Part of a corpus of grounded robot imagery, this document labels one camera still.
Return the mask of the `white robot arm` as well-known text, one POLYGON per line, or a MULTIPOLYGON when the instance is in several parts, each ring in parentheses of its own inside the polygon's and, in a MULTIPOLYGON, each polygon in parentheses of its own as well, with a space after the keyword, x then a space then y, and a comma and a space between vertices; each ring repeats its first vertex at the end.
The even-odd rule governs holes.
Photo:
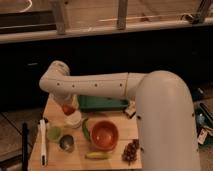
POLYGON ((136 103, 142 171, 201 171, 195 112, 186 83, 164 70, 72 76, 54 61, 39 81, 59 103, 73 94, 136 103))

